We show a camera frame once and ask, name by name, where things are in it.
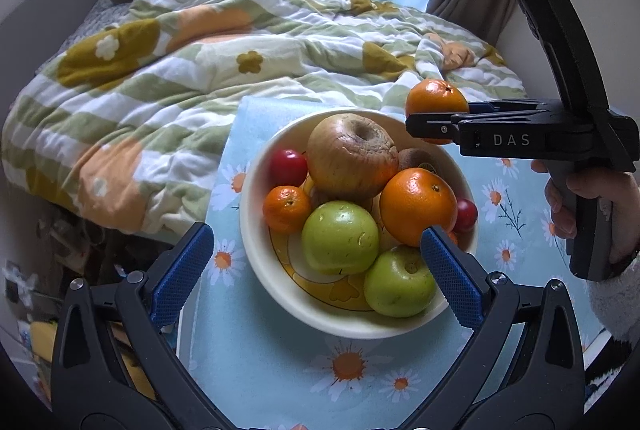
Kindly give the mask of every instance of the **green and white striped blanket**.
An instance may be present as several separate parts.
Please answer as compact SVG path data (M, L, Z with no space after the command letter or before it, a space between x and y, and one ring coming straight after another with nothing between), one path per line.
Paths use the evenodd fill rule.
M13 184L103 226L204 220L243 96L399 111L443 78L469 101L523 97L485 42L372 0L135 0L20 93L2 130Z

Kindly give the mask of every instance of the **fuzzy gray sleeve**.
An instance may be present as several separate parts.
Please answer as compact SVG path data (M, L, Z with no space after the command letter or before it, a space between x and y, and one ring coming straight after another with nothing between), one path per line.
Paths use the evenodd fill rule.
M619 276L589 282L593 312L617 340L640 339L640 262L636 258Z

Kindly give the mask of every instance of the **gray pillow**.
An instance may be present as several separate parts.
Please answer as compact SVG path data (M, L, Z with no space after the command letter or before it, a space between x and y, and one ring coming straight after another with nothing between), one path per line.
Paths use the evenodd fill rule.
M60 49L58 49L52 57L38 67L36 74L40 74L40 71L43 70L53 58L69 49L73 44L99 33L114 22L118 22L128 12L129 3L115 6L111 0L98 0L84 18L84 21L78 26L78 29L64 41Z

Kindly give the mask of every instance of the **white bowl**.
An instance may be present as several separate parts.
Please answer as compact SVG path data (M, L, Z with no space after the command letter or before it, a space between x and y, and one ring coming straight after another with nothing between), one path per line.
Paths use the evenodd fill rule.
M251 162L240 201L240 231L249 263L264 288L291 315L325 333L372 340L407 333L433 320L447 308L438 289L429 306L410 318L389 318L370 310L362 294L362 275L326 276L308 266L302 256L300 235L271 233L262 218L262 203L271 190L268 161L279 149L306 150L314 127L328 116L341 112L359 114L378 123L393 138L398 150L421 148L433 157L438 174L459 197L473 200L460 168L441 147L415 139L404 123L380 112L359 108L340 108L304 116L281 129ZM387 235L381 246L395 245ZM460 247L475 253L478 224L460 237Z

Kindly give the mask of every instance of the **blue textured pad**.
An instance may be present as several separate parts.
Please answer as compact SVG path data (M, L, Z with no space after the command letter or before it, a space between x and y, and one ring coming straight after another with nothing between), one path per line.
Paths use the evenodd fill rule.
M150 318L158 331L178 319L180 309L211 258L213 240L212 229L204 224L154 289Z
M477 329L484 320L482 296L433 230L422 233L420 253L460 325Z

